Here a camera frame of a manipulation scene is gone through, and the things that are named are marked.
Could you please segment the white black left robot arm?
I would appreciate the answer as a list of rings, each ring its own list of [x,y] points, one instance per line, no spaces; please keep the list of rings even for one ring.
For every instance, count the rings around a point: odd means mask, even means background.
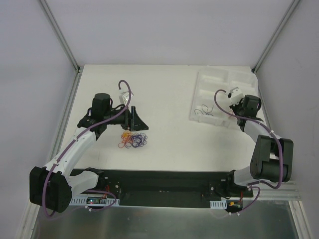
[[[108,125],[120,125],[129,131],[143,131],[149,127],[140,119],[134,106],[130,106],[133,94],[121,94],[121,104],[113,107],[109,94],[97,93],[92,106],[79,120],[77,128],[68,144],[45,166],[35,166],[29,174],[29,200],[45,209],[62,213],[71,199],[87,190],[102,193],[107,185],[103,170],[84,169],[71,176],[74,167],[106,130]]]

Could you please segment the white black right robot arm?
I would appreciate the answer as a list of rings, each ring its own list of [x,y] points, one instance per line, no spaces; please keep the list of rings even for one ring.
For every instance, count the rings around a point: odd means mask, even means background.
[[[275,135],[257,117],[261,108],[259,97],[229,93],[228,98],[238,126],[253,139],[255,148],[250,166],[233,172],[233,179],[224,184],[225,193],[234,197],[242,191],[242,186],[258,183],[277,189],[281,183],[286,183],[291,178],[293,141]]]

